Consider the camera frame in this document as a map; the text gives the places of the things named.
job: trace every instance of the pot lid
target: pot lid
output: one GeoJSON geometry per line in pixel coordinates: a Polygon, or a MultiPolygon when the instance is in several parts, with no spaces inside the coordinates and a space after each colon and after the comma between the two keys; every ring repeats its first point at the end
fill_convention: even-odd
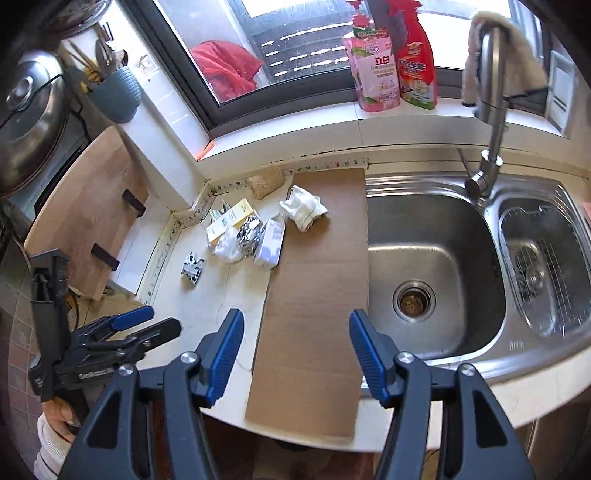
{"type": "Polygon", "coordinates": [[[21,58],[0,97],[0,196],[18,190],[39,171],[52,152],[67,119],[69,96],[57,57],[32,50],[21,58]]]}

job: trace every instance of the window sill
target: window sill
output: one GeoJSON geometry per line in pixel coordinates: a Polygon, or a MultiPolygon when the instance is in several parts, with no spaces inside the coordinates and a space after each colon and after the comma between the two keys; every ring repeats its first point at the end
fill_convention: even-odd
{"type": "MultiPolygon", "coordinates": [[[[571,142],[545,118],[511,111],[504,149],[533,153],[583,167],[578,158],[564,158],[571,142]]],[[[458,99],[441,98],[437,108],[425,110],[402,102],[399,107],[368,113],[356,102],[292,113],[251,125],[215,140],[197,163],[208,180],[256,170],[278,160],[319,153],[386,145],[489,143],[491,128],[472,115],[458,99]]]]}

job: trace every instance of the sink drain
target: sink drain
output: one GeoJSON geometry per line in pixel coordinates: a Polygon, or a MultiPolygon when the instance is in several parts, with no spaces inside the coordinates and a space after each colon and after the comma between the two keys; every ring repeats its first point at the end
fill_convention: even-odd
{"type": "Polygon", "coordinates": [[[396,289],[392,305],[404,320],[422,322],[435,309],[435,293],[425,282],[409,280],[396,289]]]}

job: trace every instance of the sponge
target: sponge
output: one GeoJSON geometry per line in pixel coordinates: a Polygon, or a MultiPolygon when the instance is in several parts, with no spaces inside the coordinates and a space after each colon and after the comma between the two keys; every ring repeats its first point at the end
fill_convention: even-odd
{"type": "Polygon", "coordinates": [[[281,169],[277,166],[266,168],[259,174],[246,180],[256,200],[261,200],[271,192],[274,192],[283,185],[283,182],[285,182],[285,178],[281,169]]]}

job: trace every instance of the metal part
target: metal part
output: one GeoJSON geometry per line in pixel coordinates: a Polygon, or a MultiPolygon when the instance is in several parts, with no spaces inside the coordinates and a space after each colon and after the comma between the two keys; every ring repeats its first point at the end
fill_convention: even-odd
{"type": "Polygon", "coordinates": [[[119,375],[122,377],[128,377],[134,372],[134,366],[131,364],[121,365],[119,367],[119,375]]]}
{"type": "Polygon", "coordinates": [[[509,38],[504,27],[497,24],[482,26],[482,49],[479,63],[479,94],[474,116],[492,125],[492,135],[488,150],[480,154],[480,169],[473,173],[458,149],[462,163],[466,167],[468,179],[465,188],[472,198],[487,198],[492,191],[503,165],[499,156],[505,131],[505,117],[509,99],[504,96],[505,66],[508,55],[509,38]]]}
{"type": "Polygon", "coordinates": [[[571,222],[551,204],[530,200],[506,204],[499,225],[506,266],[532,329],[565,335],[586,322],[591,274],[571,222]]]}
{"type": "Polygon", "coordinates": [[[366,182],[369,315],[399,348],[429,365],[470,362],[495,383],[591,345],[591,230],[560,182],[501,174],[491,196],[477,202],[458,174],[369,176],[366,182]],[[540,211],[540,205],[554,213],[540,211]],[[521,215],[513,228],[502,228],[501,217],[516,207],[540,217],[521,215]],[[528,268],[531,261],[521,269],[512,266],[522,248],[530,249],[522,251],[523,259],[530,255],[538,267],[528,268]],[[520,271],[526,275],[521,287],[520,271]],[[392,291],[409,278],[425,282],[436,296],[425,321],[411,323],[393,309],[392,291]],[[545,297],[550,305],[555,297],[559,332],[559,310],[567,312],[564,336],[541,335],[543,324],[536,329],[528,320],[528,299],[520,292],[531,297],[532,307],[545,297]]]}
{"type": "Polygon", "coordinates": [[[414,361],[414,355],[411,352],[400,352],[396,357],[403,364],[411,364],[414,361]]]}
{"type": "Polygon", "coordinates": [[[195,352],[185,352],[181,354],[181,362],[184,364],[192,364],[197,361],[197,354],[195,352]]]}
{"type": "Polygon", "coordinates": [[[0,198],[9,196],[41,170],[61,137],[68,119],[70,95],[62,77],[33,93],[63,73],[54,55],[41,50],[25,53],[14,72],[11,90],[0,102],[0,198]]]}
{"type": "Polygon", "coordinates": [[[460,367],[460,372],[462,373],[462,375],[466,375],[467,377],[473,377],[476,373],[476,368],[474,368],[470,364],[464,364],[460,367]]]}
{"type": "Polygon", "coordinates": [[[435,309],[435,293],[425,282],[410,280],[394,292],[392,306],[404,320],[416,323],[429,318],[435,309]]]}

